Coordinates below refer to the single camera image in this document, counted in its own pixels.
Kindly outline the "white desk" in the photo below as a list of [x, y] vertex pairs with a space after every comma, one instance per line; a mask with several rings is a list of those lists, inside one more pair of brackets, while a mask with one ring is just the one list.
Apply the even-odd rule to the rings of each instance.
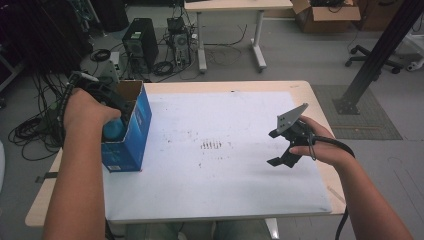
[[199, 72], [207, 71], [203, 27], [205, 23], [248, 24], [256, 25], [251, 48], [258, 64], [258, 71], [267, 68], [264, 56], [259, 46], [264, 15], [267, 10], [287, 10], [293, 6], [291, 0], [184, 0], [184, 9], [196, 14], [198, 45], [197, 59]]

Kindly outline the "brown cardboard box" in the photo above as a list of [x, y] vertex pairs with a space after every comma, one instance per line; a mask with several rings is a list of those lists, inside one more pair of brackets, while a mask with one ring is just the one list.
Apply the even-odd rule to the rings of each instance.
[[295, 21], [304, 33], [341, 33], [361, 19], [353, 0], [342, 0], [338, 6], [314, 6], [312, 1], [291, 0]]

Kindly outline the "white table leg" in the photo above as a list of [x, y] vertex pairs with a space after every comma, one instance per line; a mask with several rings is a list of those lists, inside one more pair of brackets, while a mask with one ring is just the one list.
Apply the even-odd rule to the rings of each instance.
[[270, 233], [271, 238], [273, 240], [279, 240], [280, 236], [279, 236], [277, 219], [276, 218], [267, 218], [265, 220], [265, 223], [266, 223], [266, 226], [268, 228], [268, 231]]

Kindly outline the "white table mat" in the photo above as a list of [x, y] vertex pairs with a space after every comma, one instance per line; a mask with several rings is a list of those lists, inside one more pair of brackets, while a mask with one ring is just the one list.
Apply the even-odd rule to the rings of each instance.
[[331, 211], [316, 164], [270, 159], [288, 148], [271, 138], [287, 92], [150, 94], [152, 118], [139, 172], [105, 173], [114, 222], [226, 219]]

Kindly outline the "white object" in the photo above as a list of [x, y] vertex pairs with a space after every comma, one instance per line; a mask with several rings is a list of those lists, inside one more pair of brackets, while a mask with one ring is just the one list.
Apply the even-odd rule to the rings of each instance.
[[420, 59], [419, 61], [413, 61], [411, 62], [407, 67], [406, 70], [409, 72], [416, 71], [420, 69], [424, 65], [424, 58]]

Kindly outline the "grey floor mat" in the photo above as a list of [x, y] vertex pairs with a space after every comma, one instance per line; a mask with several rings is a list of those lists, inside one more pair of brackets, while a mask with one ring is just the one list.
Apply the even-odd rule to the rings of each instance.
[[313, 85], [312, 89], [338, 139], [402, 140], [402, 136], [387, 116], [375, 96], [366, 90], [357, 104], [358, 114], [339, 114], [333, 104], [346, 91], [346, 85]]

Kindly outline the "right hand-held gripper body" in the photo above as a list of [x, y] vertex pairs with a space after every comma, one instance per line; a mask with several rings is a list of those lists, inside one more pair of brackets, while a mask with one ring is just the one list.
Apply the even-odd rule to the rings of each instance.
[[277, 135], [283, 136], [293, 146], [308, 146], [313, 136], [312, 128], [300, 119], [307, 107], [308, 104], [303, 103], [277, 117]]

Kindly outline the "black office chair base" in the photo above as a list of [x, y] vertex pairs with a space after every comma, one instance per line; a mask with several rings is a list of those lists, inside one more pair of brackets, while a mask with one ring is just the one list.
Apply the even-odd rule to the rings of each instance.
[[[360, 52], [362, 53], [362, 56], [356, 56], [356, 53]], [[351, 54], [351, 57], [345, 62], [346, 67], [350, 67], [353, 62], [355, 61], [365, 61], [368, 56], [370, 55], [370, 51], [365, 49], [364, 47], [360, 45], [356, 45], [353, 47], [349, 53]], [[396, 63], [391, 60], [386, 60], [385, 65], [391, 67], [391, 73], [392, 74], [399, 74], [400, 71], [403, 69], [403, 65], [400, 63]]]

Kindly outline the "black metal stand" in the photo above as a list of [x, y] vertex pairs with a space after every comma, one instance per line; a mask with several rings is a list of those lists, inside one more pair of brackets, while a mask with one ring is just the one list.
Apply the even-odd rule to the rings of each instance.
[[359, 114], [360, 98], [423, 12], [424, 0], [404, 0], [347, 90], [339, 99], [333, 99], [338, 114]]

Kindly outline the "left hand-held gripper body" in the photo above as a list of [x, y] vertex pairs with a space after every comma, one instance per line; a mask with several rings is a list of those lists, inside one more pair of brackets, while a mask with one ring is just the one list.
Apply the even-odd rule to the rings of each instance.
[[94, 99], [109, 107], [121, 111], [121, 119], [127, 126], [132, 113], [133, 104], [125, 100], [117, 89], [113, 87], [113, 79], [111, 77], [96, 77], [99, 82], [93, 82], [84, 79], [80, 75], [81, 71], [73, 71], [69, 76], [68, 89], [81, 88], [89, 93]]

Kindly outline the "black computer tower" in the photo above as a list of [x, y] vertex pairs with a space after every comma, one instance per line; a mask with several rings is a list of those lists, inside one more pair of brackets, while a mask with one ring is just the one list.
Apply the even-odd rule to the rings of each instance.
[[129, 56], [142, 60], [142, 65], [150, 72], [159, 53], [152, 19], [135, 18], [122, 42]]

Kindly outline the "blue cardboard box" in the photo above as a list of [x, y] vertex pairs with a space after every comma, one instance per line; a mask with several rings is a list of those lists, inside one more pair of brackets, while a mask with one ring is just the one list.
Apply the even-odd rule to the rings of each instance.
[[142, 81], [121, 81], [118, 93], [133, 104], [127, 131], [122, 141], [101, 144], [103, 165], [110, 172], [140, 171], [152, 112]]

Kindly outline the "person's right hand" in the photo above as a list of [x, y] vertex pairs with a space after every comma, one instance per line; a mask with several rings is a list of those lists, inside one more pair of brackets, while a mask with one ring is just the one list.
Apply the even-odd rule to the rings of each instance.
[[[306, 123], [309, 127], [311, 127], [315, 135], [320, 137], [326, 137], [329, 139], [334, 138], [334, 136], [328, 129], [320, 125], [315, 120], [306, 116], [301, 116], [300, 120]], [[337, 146], [332, 145], [330, 143], [319, 141], [317, 141], [312, 147], [291, 147], [289, 152], [295, 155], [314, 157], [326, 164], [333, 166], [336, 169], [347, 167], [349, 164], [355, 161], [355, 158], [351, 154], [342, 150], [341, 148], [338, 148]]]

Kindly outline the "open computer tower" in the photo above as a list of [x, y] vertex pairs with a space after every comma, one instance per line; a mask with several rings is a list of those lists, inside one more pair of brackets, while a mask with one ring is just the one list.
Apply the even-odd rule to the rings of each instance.
[[183, 18], [168, 18], [167, 28], [176, 65], [179, 68], [189, 66], [191, 64], [189, 32]]

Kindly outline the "person's left hand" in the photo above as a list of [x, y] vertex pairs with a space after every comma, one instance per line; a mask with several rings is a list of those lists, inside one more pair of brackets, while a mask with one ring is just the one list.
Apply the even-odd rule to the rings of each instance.
[[64, 114], [66, 137], [83, 134], [101, 136], [103, 126], [120, 116], [119, 110], [105, 106], [85, 90], [75, 88], [71, 92]]

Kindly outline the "blue bottle with white cap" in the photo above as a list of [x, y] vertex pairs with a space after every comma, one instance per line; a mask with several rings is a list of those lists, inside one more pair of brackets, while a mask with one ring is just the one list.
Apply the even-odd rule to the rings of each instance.
[[103, 141], [122, 141], [125, 137], [127, 126], [121, 118], [109, 121], [103, 126]]

